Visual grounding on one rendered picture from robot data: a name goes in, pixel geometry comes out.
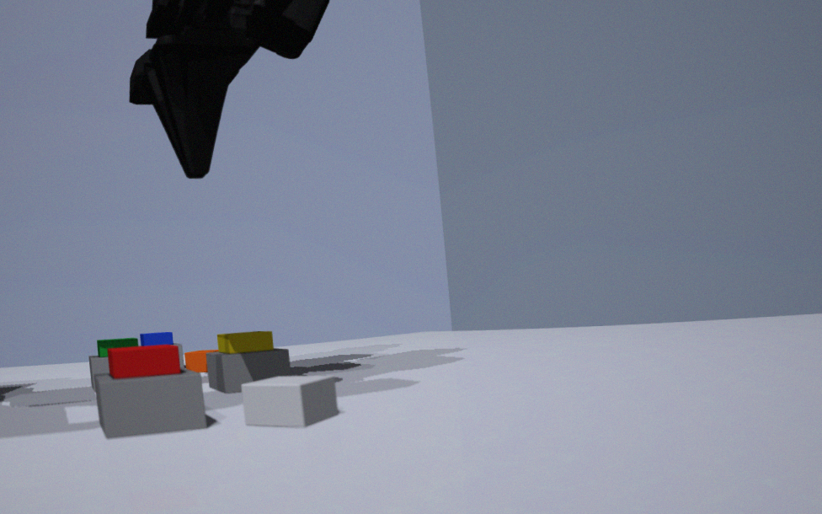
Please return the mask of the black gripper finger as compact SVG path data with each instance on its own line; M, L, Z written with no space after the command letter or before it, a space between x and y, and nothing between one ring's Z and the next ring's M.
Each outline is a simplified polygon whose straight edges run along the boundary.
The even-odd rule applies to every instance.
M144 69L144 73L141 78L141 88L146 90L147 96L149 96L149 99L152 101L151 103L153 104L155 112L157 112L163 128L166 131L166 137L169 138L174 152L177 154L177 159L185 172L185 176L189 177L189 179L203 179L205 176L191 175L189 174L189 170L186 168L187 166L179 149L179 144L177 144L177 138L175 137L175 132L173 131L171 120L169 119L168 110L166 110L166 104L164 103L163 95L161 94L162 91L158 85L157 76L155 76L154 67L146 67L146 69Z
M191 35L163 35L155 41L151 61L189 174L211 171L230 78L260 43Z

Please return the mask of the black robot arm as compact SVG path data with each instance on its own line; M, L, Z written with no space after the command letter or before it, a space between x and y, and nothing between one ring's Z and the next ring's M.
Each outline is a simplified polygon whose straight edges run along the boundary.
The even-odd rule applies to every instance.
M330 0L293 0L281 17L269 15L264 0L253 0L247 39L278 56L297 59L312 41Z

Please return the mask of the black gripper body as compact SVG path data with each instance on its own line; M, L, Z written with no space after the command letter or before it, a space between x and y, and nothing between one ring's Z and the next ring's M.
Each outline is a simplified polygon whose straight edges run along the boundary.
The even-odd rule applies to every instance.
M235 0L152 0L152 11L147 21L146 39L159 39L163 35L221 37L222 39L247 39L247 26L253 17L253 0L248 7L233 6ZM293 0L264 0L269 15L281 17ZM141 78L146 67L153 67L151 50L144 52L133 65L130 77L132 104L148 104L152 101L141 88Z

